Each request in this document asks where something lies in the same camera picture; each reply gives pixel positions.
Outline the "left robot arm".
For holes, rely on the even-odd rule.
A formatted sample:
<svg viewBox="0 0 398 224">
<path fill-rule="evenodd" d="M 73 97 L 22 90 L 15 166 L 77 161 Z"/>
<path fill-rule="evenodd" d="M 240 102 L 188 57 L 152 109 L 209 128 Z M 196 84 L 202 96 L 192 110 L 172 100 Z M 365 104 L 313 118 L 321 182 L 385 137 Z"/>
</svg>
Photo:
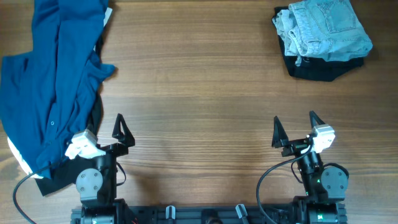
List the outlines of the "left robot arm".
<svg viewBox="0 0 398 224">
<path fill-rule="evenodd" d="M 112 137 L 116 143 L 102 147 L 105 155 L 92 158 L 94 167 L 85 169 L 76 178 L 81 209 L 74 209 L 71 224 L 128 224 L 138 219 L 124 199 L 117 199 L 117 171 L 125 173 L 116 158 L 129 153 L 135 145 L 123 115 L 116 117 Z"/>
</svg>

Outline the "blue polo shirt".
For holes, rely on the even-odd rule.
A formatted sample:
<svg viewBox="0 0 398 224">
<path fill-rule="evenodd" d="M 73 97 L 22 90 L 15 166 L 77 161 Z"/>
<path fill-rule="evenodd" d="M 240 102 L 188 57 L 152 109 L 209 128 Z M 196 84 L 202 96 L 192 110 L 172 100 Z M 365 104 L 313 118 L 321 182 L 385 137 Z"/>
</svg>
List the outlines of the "blue polo shirt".
<svg viewBox="0 0 398 224">
<path fill-rule="evenodd" d="M 67 142 L 86 128 L 98 87 L 114 72 L 95 52 L 107 8 L 106 0 L 36 1 L 33 49 L 2 60 L 2 125 L 41 177 L 51 178 Z"/>
</svg>

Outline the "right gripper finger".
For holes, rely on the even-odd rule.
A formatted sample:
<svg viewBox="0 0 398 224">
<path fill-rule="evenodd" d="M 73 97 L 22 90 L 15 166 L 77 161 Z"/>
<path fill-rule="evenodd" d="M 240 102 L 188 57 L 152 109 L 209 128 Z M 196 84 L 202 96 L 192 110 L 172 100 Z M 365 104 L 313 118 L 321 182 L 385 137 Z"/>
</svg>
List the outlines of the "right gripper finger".
<svg viewBox="0 0 398 224">
<path fill-rule="evenodd" d="M 318 125 L 325 124 L 325 122 L 322 119 L 320 119 L 320 117 L 314 111 L 309 112 L 309 117 L 310 117 L 310 124 L 311 124 L 312 128 L 314 128 L 315 126 L 318 126 Z"/>
<path fill-rule="evenodd" d="M 274 148 L 284 147 L 289 143 L 289 138 L 285 132 L 285 129 L 280 122 L 278 116 L 274 116 L 274 132 L 272 137 L 271 146 Z"/>
</svg>

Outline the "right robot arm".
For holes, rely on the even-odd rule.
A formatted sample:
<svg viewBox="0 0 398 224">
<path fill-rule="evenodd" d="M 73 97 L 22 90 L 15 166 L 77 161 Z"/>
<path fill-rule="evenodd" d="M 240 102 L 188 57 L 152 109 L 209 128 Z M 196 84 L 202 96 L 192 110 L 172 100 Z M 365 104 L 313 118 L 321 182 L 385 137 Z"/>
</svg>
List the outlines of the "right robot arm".
<svg viewBox="0 0 398 224">
<path fill-rule="evenodd" d="M 274 220 L 279 223 L 330 223 L 348 222 L 345 191 L 349 172 L 336 163 L 324 164 L 320 153 L 329 148 L 335 139 L 335 130 L 318 115 L 309 112 L 312 130 L 303 139 L 290 140 L 278 117 L 274 118 L 272 147 L 282 148 L 282 156 L 293 156 L 305 196 L 296 196 L 287 206 L 287 214 Z"/>
</svg>

